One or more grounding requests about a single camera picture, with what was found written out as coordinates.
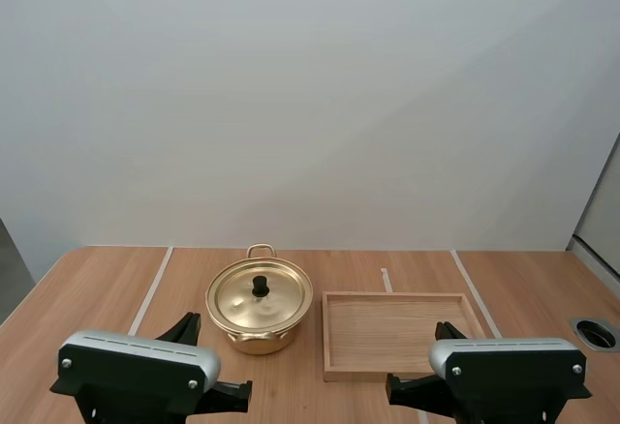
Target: gold pot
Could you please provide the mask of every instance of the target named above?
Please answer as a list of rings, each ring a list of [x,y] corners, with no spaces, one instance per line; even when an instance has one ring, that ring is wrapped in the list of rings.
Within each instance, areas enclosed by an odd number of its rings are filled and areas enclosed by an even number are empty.
[[[267,248],[271,257],[252,257]],[[297,325],[312,304],[312,283],[299,267],[280,259],[270,245],[248,249],[206,291],[206,309],[229,344],[244,353],[268,354],[295,338]]]

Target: pot lid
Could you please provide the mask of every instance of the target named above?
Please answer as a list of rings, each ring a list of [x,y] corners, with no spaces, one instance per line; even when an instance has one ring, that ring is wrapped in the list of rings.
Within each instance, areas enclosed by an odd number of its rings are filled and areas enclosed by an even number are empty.
[[[251,257],[268,248],[272,257]],[[276,257],[269,245],[254,245],[248,258],[224,269],[206,293],[213,321],[233,333],[288,330],[308,311],[312,284],[296,265]]]

